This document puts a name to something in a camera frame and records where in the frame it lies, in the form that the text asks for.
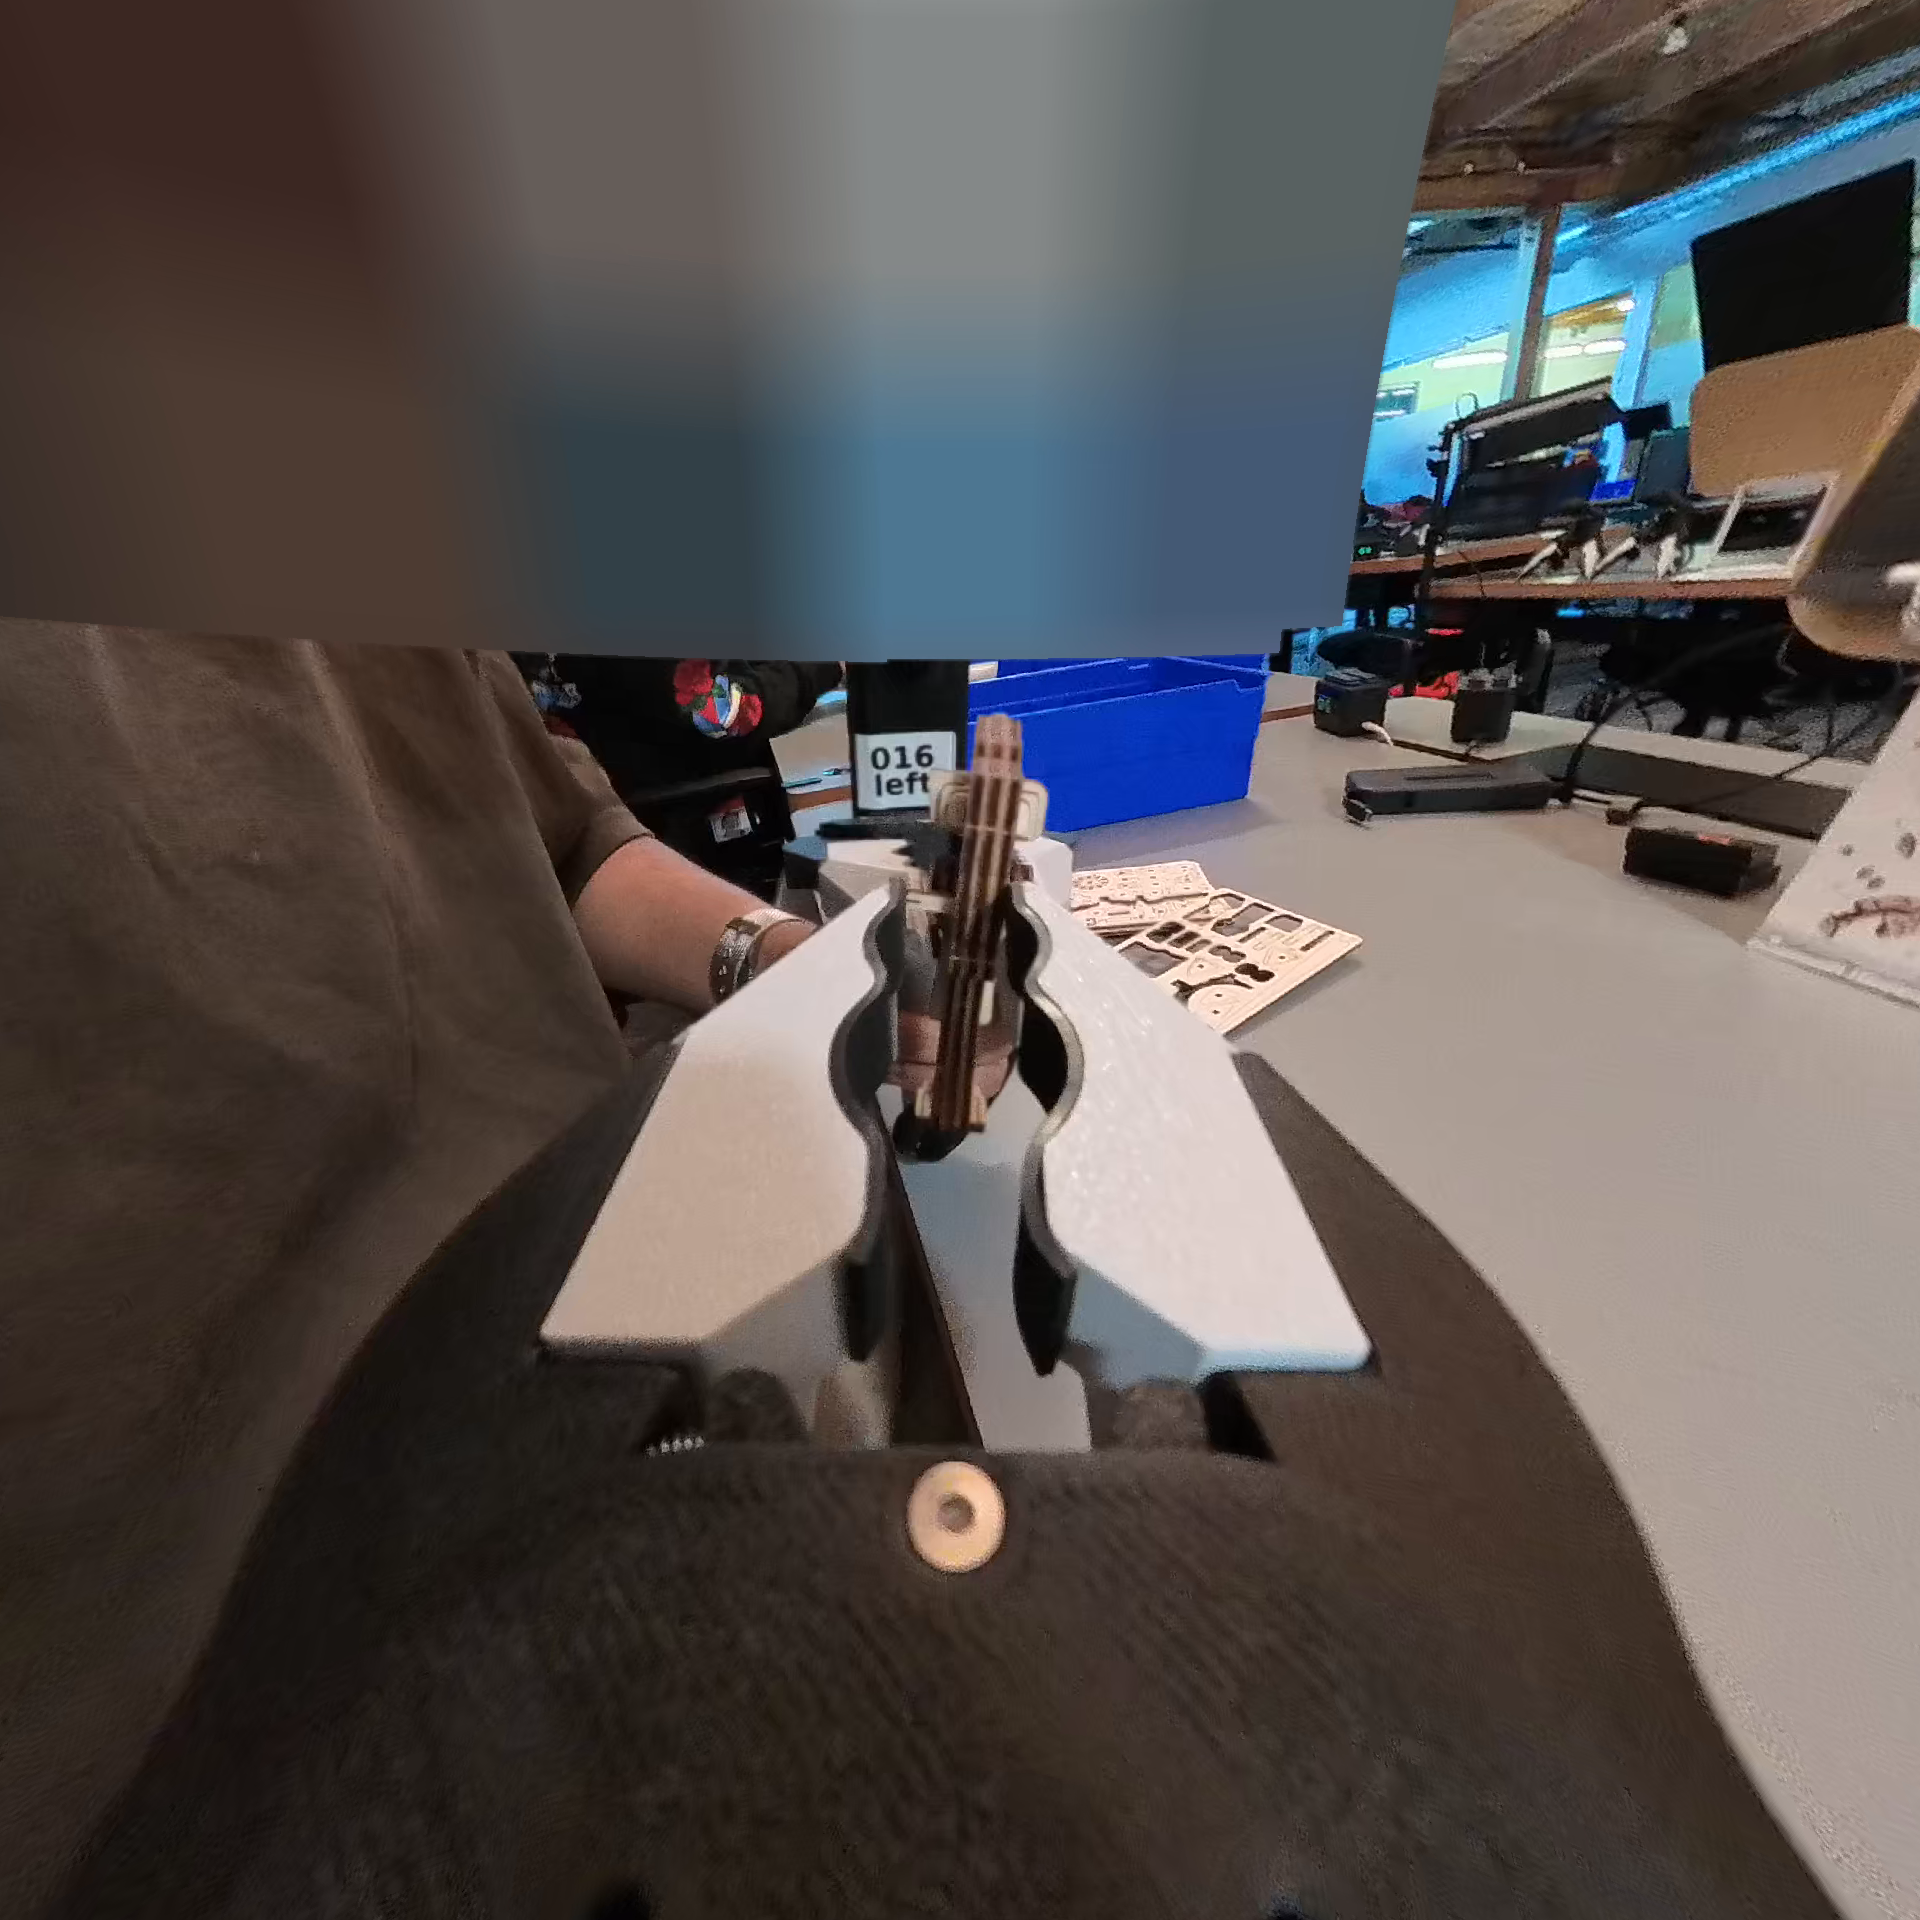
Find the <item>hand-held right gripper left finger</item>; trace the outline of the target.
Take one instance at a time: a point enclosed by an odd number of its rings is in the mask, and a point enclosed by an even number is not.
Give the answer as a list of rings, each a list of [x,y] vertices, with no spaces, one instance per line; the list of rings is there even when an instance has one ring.
[[[891,1411],[899,1279],[879,1088],[903,889],[859,893],[688,1025],[541,1323],[556,1358],[761,1371],[799,1411]]]

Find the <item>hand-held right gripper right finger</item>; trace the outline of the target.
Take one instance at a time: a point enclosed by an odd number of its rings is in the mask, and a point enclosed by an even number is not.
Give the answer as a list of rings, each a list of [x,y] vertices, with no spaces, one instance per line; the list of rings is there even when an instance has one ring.
[[[1056,899],[1008,892],[1021,1161],[1013,1315],[1088,1392],[1356,1373],[1373,1345],[1231,1043]]]

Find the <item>small wooden puzzle model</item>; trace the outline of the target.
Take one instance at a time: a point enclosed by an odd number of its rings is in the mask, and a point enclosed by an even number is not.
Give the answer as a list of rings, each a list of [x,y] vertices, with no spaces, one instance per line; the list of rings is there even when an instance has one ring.
[[[1002,938],[1016,882],[1016,842],[1043,826],[1043,799],[1028,799],[1021,722],[988,715],[975,726],[969,778],[936,799],[939,853],[933,906],[909,911],[898,999],[942,1019],[939,1068],[931,1086],[903,1095],[893,1145],[913,1162],[936,1162],[982,1132],[1021,1041],[1021,999],[1005,972]]]

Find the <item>person's left forearm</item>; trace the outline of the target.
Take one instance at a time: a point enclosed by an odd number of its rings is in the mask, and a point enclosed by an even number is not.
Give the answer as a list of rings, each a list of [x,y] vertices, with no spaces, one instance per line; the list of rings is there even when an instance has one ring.
[[[653,836],[612,851],[571,916],[608,993],[693,1016],[818,932]]]

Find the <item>grey desk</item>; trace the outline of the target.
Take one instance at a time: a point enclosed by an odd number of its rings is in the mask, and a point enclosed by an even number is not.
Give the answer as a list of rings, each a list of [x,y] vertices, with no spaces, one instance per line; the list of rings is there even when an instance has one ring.
[[[1596,808],[1353,826],[1276,682],[1241,802],[1068,833],[1361,935],[1249,1023],[1548,1358],[1848,1918],[1916,1915],[1916,1012],[1632,881]]]

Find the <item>wooden puzzle sheet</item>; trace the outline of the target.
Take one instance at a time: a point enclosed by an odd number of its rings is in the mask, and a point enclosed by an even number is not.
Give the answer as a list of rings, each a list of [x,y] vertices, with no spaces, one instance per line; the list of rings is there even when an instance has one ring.
[[[1076,869],[1068,911],[1096,938],[1118,942],[1178,923],[1208,898],[1211,882],[1192,861]]]
[[[1361,951],[1353,932],[1236,892],[1165,899],[1139,926],[1103,938],[1216,1033],[1236,1031]]]

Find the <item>blue plastic bin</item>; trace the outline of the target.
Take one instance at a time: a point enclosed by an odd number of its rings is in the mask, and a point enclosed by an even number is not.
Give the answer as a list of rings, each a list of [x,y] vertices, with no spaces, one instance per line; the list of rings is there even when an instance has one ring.
[[[1269,666],[1249,658],[1001,663],[969,721],[1021,722],[1023,775],[1055,836],[1245,798]]]

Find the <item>black power strip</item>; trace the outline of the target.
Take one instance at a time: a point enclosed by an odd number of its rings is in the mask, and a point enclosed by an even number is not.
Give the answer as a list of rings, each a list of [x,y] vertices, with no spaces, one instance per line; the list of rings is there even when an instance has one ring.
[[[1342,781],[1352,823],[1389,816],[1546,812],[1556,783],[1519,762],[1423,762],[1353,769]]]

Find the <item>person's brown shirt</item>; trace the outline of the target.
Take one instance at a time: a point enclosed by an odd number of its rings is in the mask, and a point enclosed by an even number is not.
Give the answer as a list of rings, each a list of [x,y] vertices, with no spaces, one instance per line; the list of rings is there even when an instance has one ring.
[[[2,1915],[432,1252],[628,1066],[505,655],[2,619]]]

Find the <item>wooden background table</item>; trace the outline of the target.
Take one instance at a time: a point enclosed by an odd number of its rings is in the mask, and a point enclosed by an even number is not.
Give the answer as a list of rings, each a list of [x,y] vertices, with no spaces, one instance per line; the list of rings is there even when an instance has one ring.
[[[1423,551],[1365,548],[1348,568],[1345,608],[1378,611],[1409,606],[1421,582],[1429,601],[1462,602],[1692,602],[1692,601],[1782,601],[1799,558],[1789,545],[1726,551],[1701,542],[1692,562],[1659,573],[1651,555],[1603,562],[1593,576],[1573,566],[1522,562],[1542,545],[1533,538],[1442,542],[1423,572]]]

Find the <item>black box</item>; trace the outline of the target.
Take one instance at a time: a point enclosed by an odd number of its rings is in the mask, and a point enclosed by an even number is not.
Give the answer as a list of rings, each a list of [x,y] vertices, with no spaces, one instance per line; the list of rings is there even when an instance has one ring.
[[[1638,823],[1622,833],[1622,873],[1709,899],[1746,899],[1773,889],[1781,853],[1739,833]]]

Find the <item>white printed sheet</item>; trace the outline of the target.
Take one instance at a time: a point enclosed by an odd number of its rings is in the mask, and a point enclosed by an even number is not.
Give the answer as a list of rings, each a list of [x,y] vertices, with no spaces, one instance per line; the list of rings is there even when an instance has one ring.
[[[1916,1006],[1916,702],[1746,945]]]

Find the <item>brown cardboard sheet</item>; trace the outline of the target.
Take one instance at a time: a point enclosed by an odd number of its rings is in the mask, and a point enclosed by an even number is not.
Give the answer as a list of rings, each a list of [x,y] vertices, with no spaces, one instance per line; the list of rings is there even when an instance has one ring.
[[[1913,373],[1911,322],[1706,371],[1688,398],[1692,491],[1848,472]]]

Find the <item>black monitor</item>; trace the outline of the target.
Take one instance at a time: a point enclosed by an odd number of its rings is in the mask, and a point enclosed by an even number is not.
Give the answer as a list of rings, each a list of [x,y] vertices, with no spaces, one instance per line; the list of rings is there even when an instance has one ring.
[[[1703,371],[1908,321],[1916,163],[1692,239]]]

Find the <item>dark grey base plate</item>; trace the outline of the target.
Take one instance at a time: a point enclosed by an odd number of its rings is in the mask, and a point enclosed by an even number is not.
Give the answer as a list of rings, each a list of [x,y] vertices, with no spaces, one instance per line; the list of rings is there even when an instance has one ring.
[[[1633,819],[1692,816],[1819,841],[1869,775],[1843,756],[1798,756],[1721,739],[1671,739],[1603,729],[1579,749],[1541,755],[1542,772],[1578,793],[1638,805]]]

